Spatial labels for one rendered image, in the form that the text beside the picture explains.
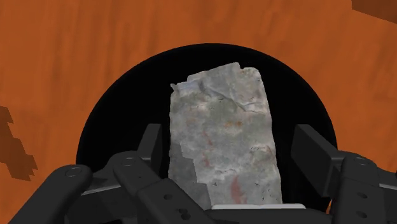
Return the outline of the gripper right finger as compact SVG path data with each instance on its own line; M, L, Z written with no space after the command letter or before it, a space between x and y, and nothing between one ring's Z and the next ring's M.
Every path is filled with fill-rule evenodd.
M307 124L295 127L291 158L316 192L332 200L330 224L397 224L397 174L336 149Z

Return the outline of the grey mottled rectangular block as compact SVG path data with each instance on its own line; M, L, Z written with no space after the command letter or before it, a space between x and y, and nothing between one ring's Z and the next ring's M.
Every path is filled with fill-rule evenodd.
M202 209L281 203L259 70L234 62L189 75L172 89L169 178Z

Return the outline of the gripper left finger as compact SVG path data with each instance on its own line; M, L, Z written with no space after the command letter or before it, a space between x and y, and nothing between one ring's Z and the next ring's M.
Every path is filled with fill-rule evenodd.
M113 155L105 166L137 206L137 224L215 224L175 182L151 167L162 150L162 126L151 123L136 151ZM93 173L86 165L54 170L9 224L65 224L71 206L90 186Z

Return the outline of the black round plate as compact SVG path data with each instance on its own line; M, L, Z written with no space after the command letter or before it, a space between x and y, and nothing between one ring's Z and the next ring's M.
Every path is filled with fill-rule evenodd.
M163 162L169 167L169 111L171 85L191 74L238 62L259 70L272 117L282 200L326 211L328 198L320 197L291 159L295 126L308 124L328 142L337 139L328 112L311 86L292 68L265 53L243 46L204 43L159 53L134 66L102 95L81 133L76 161L93 171L102 169L119 152L136 150L150 123L162 125Z

